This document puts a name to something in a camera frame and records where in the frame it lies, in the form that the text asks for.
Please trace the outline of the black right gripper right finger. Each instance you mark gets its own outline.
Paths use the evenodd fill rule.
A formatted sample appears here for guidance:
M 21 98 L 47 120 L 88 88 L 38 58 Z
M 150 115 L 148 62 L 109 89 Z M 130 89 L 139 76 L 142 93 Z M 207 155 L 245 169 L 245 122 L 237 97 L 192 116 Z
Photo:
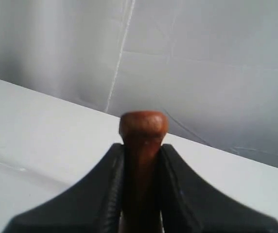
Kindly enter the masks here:
M 278 233 L 278 221 L 199 176 L 170 144 L 158 154 L 158 203 L 167 233 Z

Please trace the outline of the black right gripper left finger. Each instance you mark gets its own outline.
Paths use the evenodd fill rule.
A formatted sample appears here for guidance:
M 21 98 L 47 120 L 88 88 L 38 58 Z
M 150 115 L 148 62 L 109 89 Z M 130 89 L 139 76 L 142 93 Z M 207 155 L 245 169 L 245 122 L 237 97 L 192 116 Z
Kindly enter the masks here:
M 113 144 L 79 182 L 13 217 L 5 233 L 117 233 L 122 210 L 124 147 Z

